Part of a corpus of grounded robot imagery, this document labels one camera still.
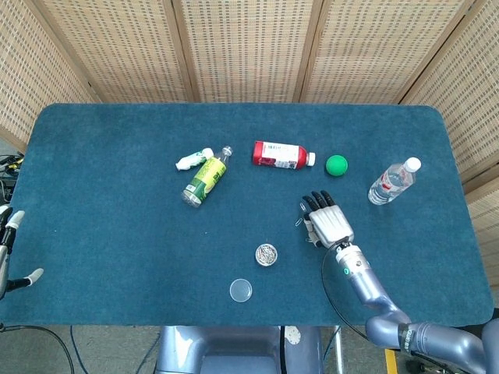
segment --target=robotic arm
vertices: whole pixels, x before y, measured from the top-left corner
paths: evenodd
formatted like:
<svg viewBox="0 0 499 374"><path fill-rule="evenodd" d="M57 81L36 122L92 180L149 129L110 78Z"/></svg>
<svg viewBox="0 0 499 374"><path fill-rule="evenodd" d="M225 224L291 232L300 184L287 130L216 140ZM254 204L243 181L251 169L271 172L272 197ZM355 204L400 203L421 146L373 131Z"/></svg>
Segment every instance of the robotic arm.
<svg viewBox="0 0 499 374"><path fill-rule="evenodd" d="M36 269L27 277L9 279L9 260L12 246L16 238L16 231L23 220L24 212L22 210L16 212L9 220L11 214L11 207L0 206L0 300L4 298L6 292L32 285L44 273L43 269Z"/></svg>
<svg viewBox="0 0 499 374"><path fill-rule="evenodd" d="M336 251L336 261L359 300L377 311L366 322L368 339L379 347L420 353L473 374L498 374L499 319L485 326L482 340L452 327L412 323L383 289L360 248L352 244L353 230L342 210L327 192L321 194L312 192L315 200L303 197L312 210L304 217L309 241Z"/></svg>

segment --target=bottle cap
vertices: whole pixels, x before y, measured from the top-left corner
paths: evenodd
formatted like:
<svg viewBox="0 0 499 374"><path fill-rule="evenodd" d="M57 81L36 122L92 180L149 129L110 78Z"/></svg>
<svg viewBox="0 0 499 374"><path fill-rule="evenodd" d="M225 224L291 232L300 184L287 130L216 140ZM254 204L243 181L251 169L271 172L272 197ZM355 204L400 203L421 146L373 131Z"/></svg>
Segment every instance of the bottle cap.
<svg viewBox="0 0 499 374"><path fill-rule="evenodd" d="M202 153L203 153L203 156L206 157L206 159L212 158L214 156L213 150L211 148L203 149Z"/></svg>
<svg viewBox="0 0 499 374"><path fill-rule="evenodd" d="M314 166L315 165L315 153L309 152L309 158L306 161L306 166Z"/></svg>
<svg viewBox="0 0 499 374"><path fill-rule="evenodd" d="M411 157L404 163L404 169L409 173L415 173L421 168L421 161L417 157Z"/></svg>
<svg viewBox="0 0 499 374"><path fill-rule="evenodd" d="M231 156L232 155L232 148L230 146L224 146L224 148L222 149L222 151L227 156Z"/></svg>

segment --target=white sticker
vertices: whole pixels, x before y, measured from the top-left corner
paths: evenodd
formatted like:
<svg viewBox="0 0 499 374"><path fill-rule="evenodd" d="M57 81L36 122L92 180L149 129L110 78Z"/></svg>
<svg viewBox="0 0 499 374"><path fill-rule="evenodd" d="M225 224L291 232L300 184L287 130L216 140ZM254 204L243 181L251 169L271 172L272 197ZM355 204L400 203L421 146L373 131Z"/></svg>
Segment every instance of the white sticker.
<svg viewBox="0 0 499 374"><path fill-rule="evenodd" d="M302 334L299 332L296 326L286 326L284 330L284 336L289 343L297 345L302 338Z"/></svg>

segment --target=cable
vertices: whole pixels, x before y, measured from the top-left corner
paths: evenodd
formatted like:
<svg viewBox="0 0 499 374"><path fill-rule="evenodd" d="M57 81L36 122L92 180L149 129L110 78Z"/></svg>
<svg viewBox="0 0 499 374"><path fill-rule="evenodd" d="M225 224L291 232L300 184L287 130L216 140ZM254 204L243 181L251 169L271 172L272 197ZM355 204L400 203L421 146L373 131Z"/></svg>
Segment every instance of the cable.
<svg viewBox="0 0 499 374"><path fill-rule="evenodd" d="M329 253L331 252L331 250L333 250L334 247L331 246L326 254L324 255L324 258L322 259L322 265L320 267L320 278L322 279L322 287L324 288L324 292L326 293L326 296L327 296L327 299L329 300L329 302L331 303L331 306L333 307L334 311L336 312L336 314L338 314L338 317L340 317L340 319L343 321L343 323L345 323L346 326L350 327L352 330L354 330L358 335L360 335L361 337L363 337L364 339L366 340L369 340L367 339L367 335L365 335L364 333L361 333L356 327L354 327L341 313L340 311L338 310L338 308L336 307L336 304L334 303L334 301L331 299L331 297L329 296L329 294L327 293L327 290L326 290L326 282L324 280L324 264L326 263L326 258L329 256Z"/></svg>
<svg viewBox="0 0 499 374"><path fill-rule="evenodd" d="M286 367L286 326L281 326L279 330L279 364L281 366L281 374L288 374L288 369Z"/></svg>
<svg viewBox="0 0 499 374"><path fill-rule="evenodd" d="M352 329L353 331L355 331L359 336L361 336L362 338L364 338L365 340L369 341L369 339L367 338L367 335L365 335L364 333L360 332L359 329L357 329L356 327L354 327L342 314L341 312L338 310L336 304L334 303L334 300L331 298L331 296L329 296L329 293L327 293L327 289L326 289L326 282L325 282L325 279L324 279L324 264L326 263L326 258L329 256L329 253L331 252L331 250L334 249L333 246L331 246L326 254L324 255L324 258L322 259L322 265L320 266L320 278L322 279L322 287L324 288L324 292L326 293L326 296L327 296L327 300L329 300L331 306L333 307L334 311L336 312L336 314L338 314L338 317L340 317L340 319L345 323L345 325L347 325L350 329ZM400 352L400 349L391 349L392 351L395 351L395 352ZM450 372L452 372L450 369L449 369L449 366L445 365L445 364L442 364L440 362L437 362L435 360L433 360L432 358L428 358L427 356L425 355L421 355L420 353L416 353L416 352L413 352L411 354L412 356L415 356L417 358L422 358L424 360L427 360L429 363L435 365L435 366L438 366L439 368L443 369L443 370L448 370Z"/></svg>
<svg viewBox="0 0 499 374"><path fill-rule="evenodd" d="M135 374L139 374L140 370L142 369L142 366L146 363L147 358L149 357L150 353L153 351L154 347L156 347L156 344L159 341L159 334L156 337L156 340L154 341L153 345L150 346L149 351L147 351L146 355L143 357L142 362L140 363L139 367L137 368L137 371Z"/></svg>
<svg viewBox="0 0 499 374"><path fill-rule="evenodd" d="M71 355L69 354L68 348L64 344L64 341L62 341L62 339L59 337L59 335L56 334L54 331L49 330L45 327L41 327L41 326L31 326L31 325L4 326L3 323L0 323L0 333L14 331L14 330L28 330L28 329L44 331L45 333L48 333L51 336L53 336L58 341L58 343L61 345L62 349L64 350L65 356L68 358L69 369L71 370L71 374L75 374L75 367L73 365L73 360L71 359Z"/></svg>
<svg viewBox="0 0 499 374"><path fill-rule="evenodd" d="M83 370L85 374L88 374L87 369L85 368L85 365L83 364L83 361L80 357L80 353L78 352L78 348L76 347L76 342L75 342L75 337L73 336L73 325L69 327L69 335L71 337L71 343L73 343L73 348L76 353L76 358L78 358L78 363L80 364L80 368Z"/></svg>
<svg viewBox="0 0 499 374"><path fill-rule="evenodd" d="M9 200L7 200L7 196L5 196L5 189L4 189L4 187L3 187L4 182L3 182L1 179L0 179L0 185L2 186L2 197L3 197L3 199L4 199L7 203L10 203L10 199L9 199Z"/></svg>
<svg viewBox="0 0 499 374"><path fill-rule="evenodd" d="M331 347L333 345L333 341L334 341L334 337L342 330L342 328L340 326L337 326L337 329L335 332L333 332L333 334L331 335L331 338L329 339L329 343L327 343L327 348L326 348L326 351L324 352L324 357L323 357L323 361L326 362L327 361L327 357L329 356L329 351L331 350Z"/></svg>

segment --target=red and white label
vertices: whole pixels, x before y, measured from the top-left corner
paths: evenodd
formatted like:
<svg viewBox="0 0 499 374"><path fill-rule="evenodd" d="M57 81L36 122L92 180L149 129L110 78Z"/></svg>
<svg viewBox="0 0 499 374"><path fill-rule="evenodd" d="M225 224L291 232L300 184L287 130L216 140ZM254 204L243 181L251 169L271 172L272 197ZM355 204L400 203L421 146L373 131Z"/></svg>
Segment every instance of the red and white label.
<svg viewBox="0 0 499 374"><path fill-rule="evenodd" d="M299 158L299 146L264 142L261 164L276 168L296 169Z"/></svg>

